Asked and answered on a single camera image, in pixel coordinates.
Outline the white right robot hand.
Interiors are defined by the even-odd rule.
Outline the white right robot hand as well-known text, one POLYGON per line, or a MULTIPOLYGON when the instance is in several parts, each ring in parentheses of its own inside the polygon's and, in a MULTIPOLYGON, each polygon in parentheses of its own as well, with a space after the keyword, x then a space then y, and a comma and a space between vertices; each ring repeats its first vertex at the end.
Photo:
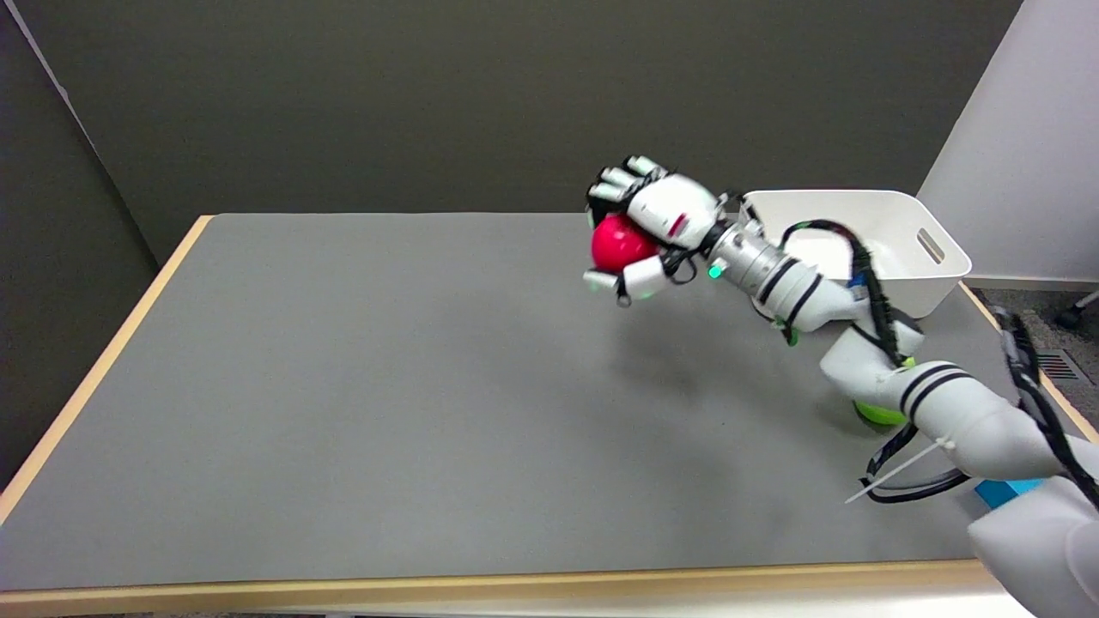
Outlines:
POLYGON ((593 266, 584 282, 615 294, 619 306, 663 293, 682 264, 709 250, 726 200, 645 156, 601 169, 587 192, 593 266))

